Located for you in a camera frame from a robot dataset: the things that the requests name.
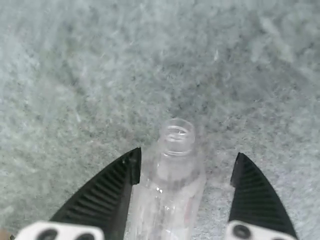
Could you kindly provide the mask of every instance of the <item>carpet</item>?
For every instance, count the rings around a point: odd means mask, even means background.
[[[0,7],[0,226],[49,219],[88,179],[194,123],[194,239],[223,239],[238,152],[302,240],[320,237],[320,2],[45,0]]]

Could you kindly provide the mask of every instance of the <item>ridged rubber pad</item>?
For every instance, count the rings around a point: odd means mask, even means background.
[[[141,149],[119,157],[81,187],[51,218],[101,228],[106,240],[124,237],[132,185],[140,181]]]
[[[277,193],[260,169],[243,153],[239,153],[235,160],[231,185],[235,192],[229,222],[238,220],[297,238]]]

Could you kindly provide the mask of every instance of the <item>bottle opening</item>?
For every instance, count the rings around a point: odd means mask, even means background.
[[[160,134],[164,152],[170,155],[188,154],[196,140],[193,124],[181,118],[168,120]]]

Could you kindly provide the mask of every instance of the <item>clear plastic bottle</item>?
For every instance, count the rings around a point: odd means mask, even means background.
[[[130,240],[189,240],[206,183],[194,126],[168,120],[160,139],[142,153],[133,188]]]

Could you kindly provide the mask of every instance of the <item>bottle neck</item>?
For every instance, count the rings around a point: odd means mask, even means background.
[[[192,174],[196,168],[195,128],[190,122],[179,118],[167,121],[160,133],[159,146],[157,175],[161,179],[176,181]]]
[[[194,149],[195,140],[195,128],[190,122],[180,118],[170,119],[160,132],[161,152],[169,156],[188,155]]]

